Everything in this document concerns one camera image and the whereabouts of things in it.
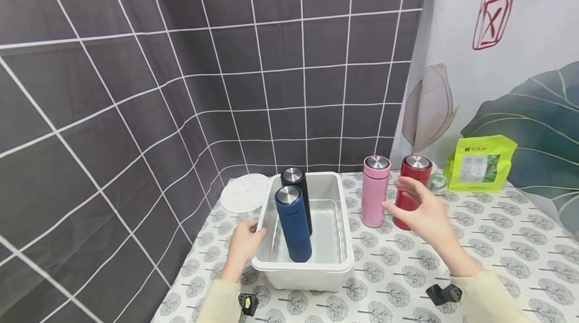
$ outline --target green tea package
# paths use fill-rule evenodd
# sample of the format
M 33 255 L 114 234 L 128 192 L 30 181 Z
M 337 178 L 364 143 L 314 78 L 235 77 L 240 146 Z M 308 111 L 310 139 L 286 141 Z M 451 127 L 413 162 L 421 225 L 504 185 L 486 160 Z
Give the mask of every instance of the green tea package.
M 444 175 L 451 191 L 500 191 L 517 144 L 503 135 L 458 139 Z

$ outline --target white rope coaster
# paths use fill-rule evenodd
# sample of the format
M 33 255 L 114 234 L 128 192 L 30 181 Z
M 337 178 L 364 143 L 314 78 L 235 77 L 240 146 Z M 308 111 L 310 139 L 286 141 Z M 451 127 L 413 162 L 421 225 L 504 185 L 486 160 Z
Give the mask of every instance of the white rope coaster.
M 229 182 L 221 192 L 221 206 L 232 213 L 253 211 L 267 201 L 269 178 L 262 174 L 249 174 Z

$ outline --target black thermos bottle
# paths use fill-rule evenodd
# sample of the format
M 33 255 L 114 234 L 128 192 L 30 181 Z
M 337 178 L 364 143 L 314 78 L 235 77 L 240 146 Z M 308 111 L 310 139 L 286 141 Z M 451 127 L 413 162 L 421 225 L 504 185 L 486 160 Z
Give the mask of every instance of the black thermos bottle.
M 308 229 L 310 236 L 312 236 L 312 213 L 310 212 L 310 197 L 308 196 L 308 182 L 306 175 L 301 168 L 290 167 L 281 174 L 282 186 L 296 186 L 299 187 L 304 195 L 304 205 L 306 207 L 306 217 L 308 218 Z

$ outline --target red thermos bottle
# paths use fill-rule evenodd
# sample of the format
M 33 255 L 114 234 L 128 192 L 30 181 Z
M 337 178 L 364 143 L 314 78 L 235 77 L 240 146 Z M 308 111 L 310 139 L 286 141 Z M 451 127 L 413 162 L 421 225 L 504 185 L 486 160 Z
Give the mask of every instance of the red thermos bottle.
M 433 163 L 427 158 L 418 155 L 410 155 L 405 157 L 402 161 L 400 176 L 411 177 L 422 182 L 424 186 L 427 186 L 428 179 L 430 179 L 430 170 L 432 170 L 432 168 Z M 404 196 L 399 191 L 398 196 L 396 197 L 396 206 L 404 210 L 413 211 L 418 208 L 418 203 L 410 197 Z M 403 223 L 400 219 L 394 218 L 394 222 L 400 229 L 410 230 L 408 225 Z

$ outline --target thermos bottle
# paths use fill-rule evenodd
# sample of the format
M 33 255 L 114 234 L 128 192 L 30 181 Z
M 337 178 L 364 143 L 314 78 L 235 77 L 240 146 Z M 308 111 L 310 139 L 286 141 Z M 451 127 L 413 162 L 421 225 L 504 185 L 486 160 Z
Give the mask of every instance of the thermos bottle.
M 410 155 L 404 158 L 402 161 L 402 167 L 400 169 L 400 176 L 408 176 L 419 182 L 423 183 L 424 186 L 428 186 L 428 179 L 430 179 L 430 170 L 433 168 L 433 163 L 427 158 L 423 158 L 418 155 Z M 412 198 L 404 196 L 399 191 L 396 197 L 396 206 L 413 211 L 418 208 L 418 203 Z M 397 227 L 404 230 L 410 230 L 408 225 L 403 223 L 400 219 L 394 218 L 394 222 Z
M 275 193 L 275 206 L 289 257 L 297 263 L 304 263 L 312 256 L 312 242 L 308 232 L 308 218 L 304 196 L 296 186 L 284 186 Z
M 360 219 L 367 227 L 377 228 L 384 222 L 384 208 L 381 203 L 386 199 L 389 178 L 389 159 L 383 156 L 368 156 L 363 161 Z
M 296 186 L 299 187 L 304 196 L 304 205 L 306 206 L 306 217 L 308 218 L 308 231 L 312 236 L 312 213 L 310 212 L 310 198 L 308 195 L 308 182 L 306 175 L 301 168 L 290 167 L 281 174 L 282 186 Z

